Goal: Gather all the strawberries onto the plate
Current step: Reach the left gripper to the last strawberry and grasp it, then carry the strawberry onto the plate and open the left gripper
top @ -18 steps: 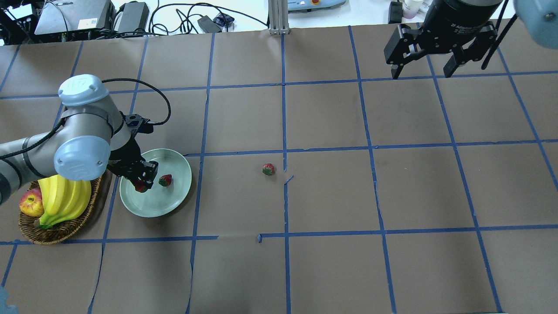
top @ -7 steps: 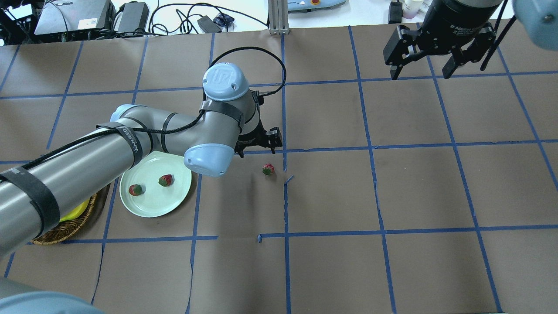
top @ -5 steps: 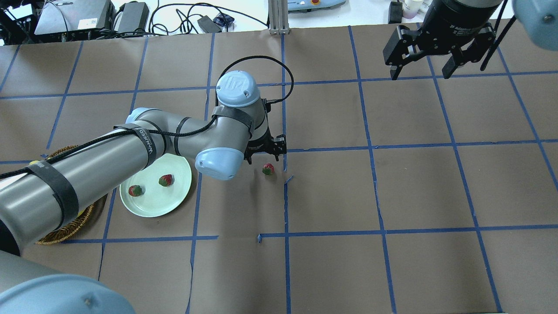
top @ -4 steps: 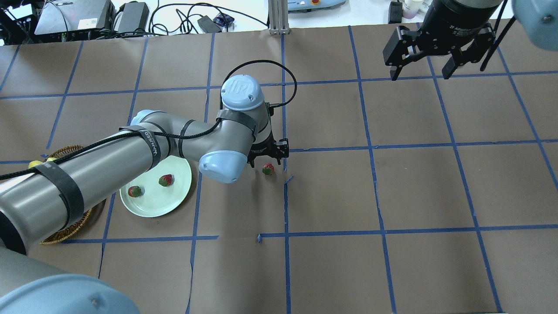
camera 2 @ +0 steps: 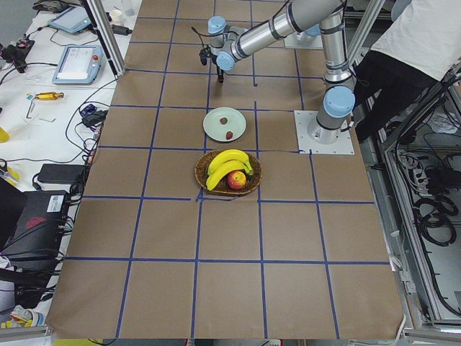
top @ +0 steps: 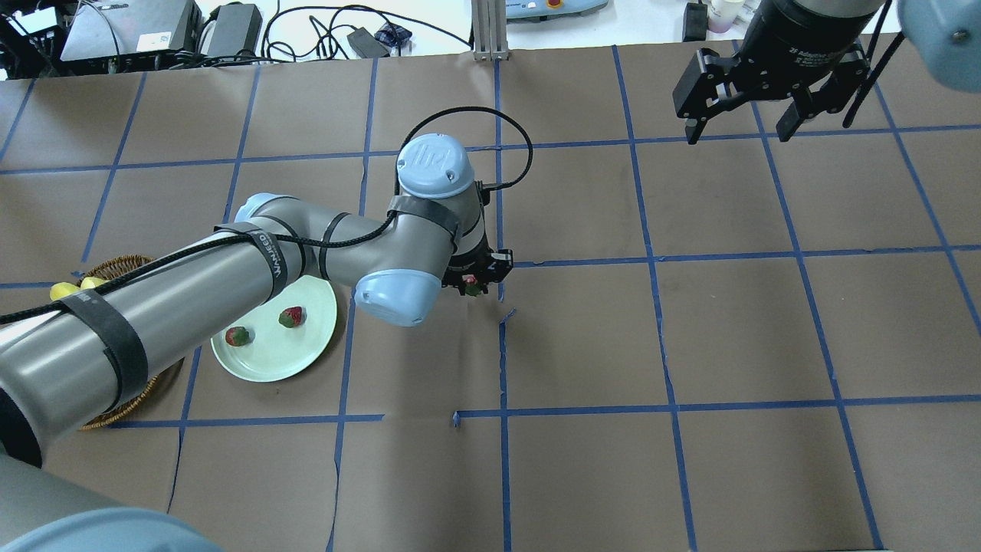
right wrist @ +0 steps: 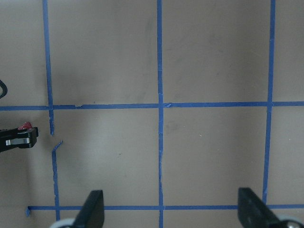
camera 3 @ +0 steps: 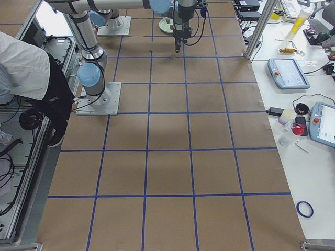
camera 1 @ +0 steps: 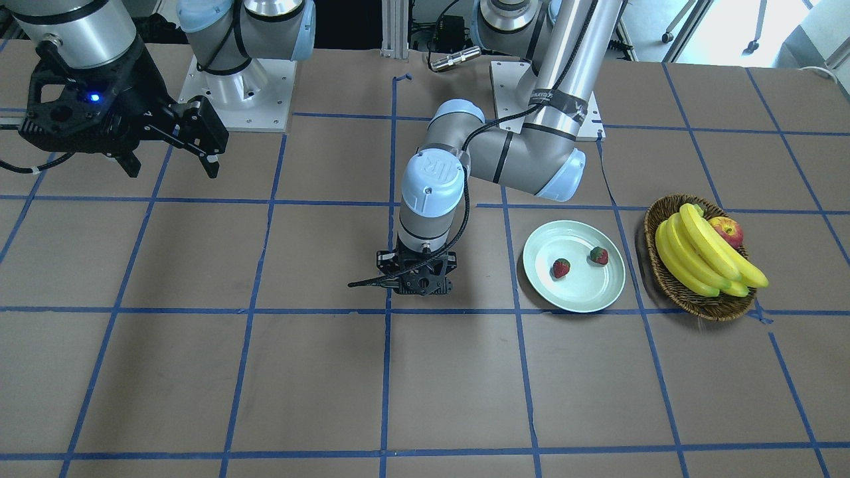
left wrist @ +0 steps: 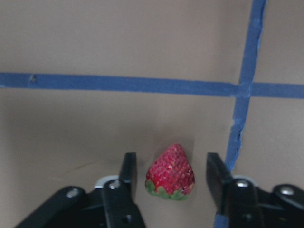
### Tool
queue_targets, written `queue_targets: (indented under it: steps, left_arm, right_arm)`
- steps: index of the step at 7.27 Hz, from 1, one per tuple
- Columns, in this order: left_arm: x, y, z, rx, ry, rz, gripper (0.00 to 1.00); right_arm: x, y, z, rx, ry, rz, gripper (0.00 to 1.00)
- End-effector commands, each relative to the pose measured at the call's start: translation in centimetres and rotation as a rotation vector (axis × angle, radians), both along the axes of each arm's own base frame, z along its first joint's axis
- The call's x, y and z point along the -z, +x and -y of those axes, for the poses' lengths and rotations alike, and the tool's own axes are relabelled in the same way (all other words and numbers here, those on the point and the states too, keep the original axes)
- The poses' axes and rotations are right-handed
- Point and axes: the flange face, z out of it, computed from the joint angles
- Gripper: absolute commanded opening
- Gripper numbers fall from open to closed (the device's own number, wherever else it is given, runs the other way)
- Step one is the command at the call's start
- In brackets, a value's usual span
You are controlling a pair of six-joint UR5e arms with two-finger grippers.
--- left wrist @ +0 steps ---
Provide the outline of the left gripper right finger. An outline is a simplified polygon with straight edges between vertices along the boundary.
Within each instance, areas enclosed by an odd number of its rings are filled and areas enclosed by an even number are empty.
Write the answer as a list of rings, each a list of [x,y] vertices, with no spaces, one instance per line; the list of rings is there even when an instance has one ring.
[[[217,153],[207,154],[206,181],[225,228],[264,228],[254,184],[234,178]]]

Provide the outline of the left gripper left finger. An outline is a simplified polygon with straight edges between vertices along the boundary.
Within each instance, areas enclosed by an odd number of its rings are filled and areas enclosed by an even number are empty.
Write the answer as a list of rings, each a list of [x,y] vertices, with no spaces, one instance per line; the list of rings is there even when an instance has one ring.
[[[108,228],[144,228],[145,222],[134,203],[137,184],[136,153],[126,153],[118,178],[104,184],[102,199]]]

